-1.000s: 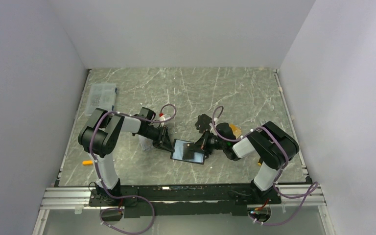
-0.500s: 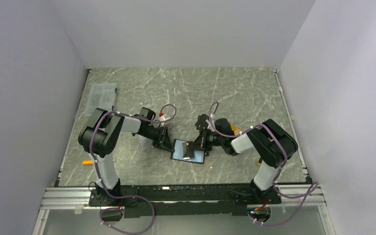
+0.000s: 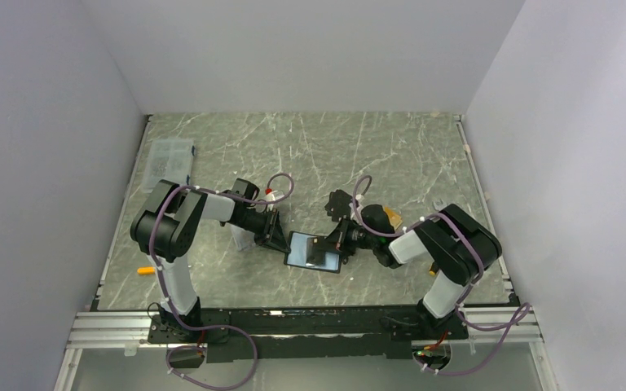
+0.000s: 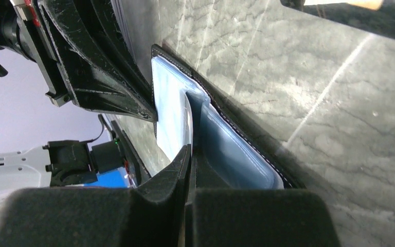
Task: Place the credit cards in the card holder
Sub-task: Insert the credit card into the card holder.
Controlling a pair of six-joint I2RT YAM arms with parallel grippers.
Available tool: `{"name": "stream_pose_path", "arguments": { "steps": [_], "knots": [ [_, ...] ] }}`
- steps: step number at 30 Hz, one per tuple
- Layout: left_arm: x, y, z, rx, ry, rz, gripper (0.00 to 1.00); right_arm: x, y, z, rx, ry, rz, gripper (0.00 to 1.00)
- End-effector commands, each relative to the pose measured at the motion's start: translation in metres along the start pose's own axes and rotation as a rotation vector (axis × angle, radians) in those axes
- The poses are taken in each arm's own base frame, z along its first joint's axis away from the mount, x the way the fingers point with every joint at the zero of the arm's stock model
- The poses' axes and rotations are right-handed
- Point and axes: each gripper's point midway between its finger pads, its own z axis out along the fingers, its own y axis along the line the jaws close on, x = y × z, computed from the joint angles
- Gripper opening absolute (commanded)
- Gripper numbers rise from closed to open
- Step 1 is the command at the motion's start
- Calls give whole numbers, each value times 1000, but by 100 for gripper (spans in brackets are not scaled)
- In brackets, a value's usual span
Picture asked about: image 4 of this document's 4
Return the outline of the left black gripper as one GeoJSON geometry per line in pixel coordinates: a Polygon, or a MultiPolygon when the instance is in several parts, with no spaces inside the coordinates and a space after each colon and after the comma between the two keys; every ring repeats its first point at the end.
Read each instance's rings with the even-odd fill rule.
{"type": "Polygon", "coordinates": [[[157,120],[111,1],[0,1],[2,49],[37,64],[58,107],[72,100],[92,112],[157,120]]]}

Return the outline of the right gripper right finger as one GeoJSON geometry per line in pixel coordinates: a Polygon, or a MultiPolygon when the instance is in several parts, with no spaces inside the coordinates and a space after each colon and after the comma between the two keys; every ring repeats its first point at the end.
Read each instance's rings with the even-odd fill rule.
{"type": "Polygon", "coordinates": [[[340,246],[330,212],[305,189],[234,189],[191,159],[186,246],[340,246]]]}

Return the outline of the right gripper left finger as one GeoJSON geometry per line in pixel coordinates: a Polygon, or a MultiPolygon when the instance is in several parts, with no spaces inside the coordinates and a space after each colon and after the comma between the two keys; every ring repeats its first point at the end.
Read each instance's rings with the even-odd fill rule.
{"type": "Polygon", "coordinates": [[[0,207],[0,246],[179,246],[191,146],[137,188],[26,188],[0,207]]]}

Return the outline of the black leather card holder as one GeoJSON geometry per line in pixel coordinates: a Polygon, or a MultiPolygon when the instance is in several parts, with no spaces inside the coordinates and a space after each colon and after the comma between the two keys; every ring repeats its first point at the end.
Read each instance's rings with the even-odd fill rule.
{"type": "Polygon", "coordinates": [[[203,168],[198,181],[239,189],[300,189],[304,183],[253,139],[219,92],[171,51],[151,48],[156,143],[169,160],[184,145],[203,168]]]}

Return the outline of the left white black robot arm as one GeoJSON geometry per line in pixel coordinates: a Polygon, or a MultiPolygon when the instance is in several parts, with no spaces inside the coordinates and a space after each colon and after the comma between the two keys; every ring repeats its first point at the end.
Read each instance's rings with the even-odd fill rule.
{"type": "MultiPolygon", "coordinates": [[[[0,1],[0,50],[35,62],[54,105],[71,102],[98,113],[112,136],[92,148],[86,140],[60,140],[0,154],[0,202],[21,188],[92,183],[135,160],[116,123],[103,118],[157,120],[151,86],[126,42],[126,25],[121,1],[0,1]]],[[[0,65],[0,77],[7,74],[0,65]]]]}

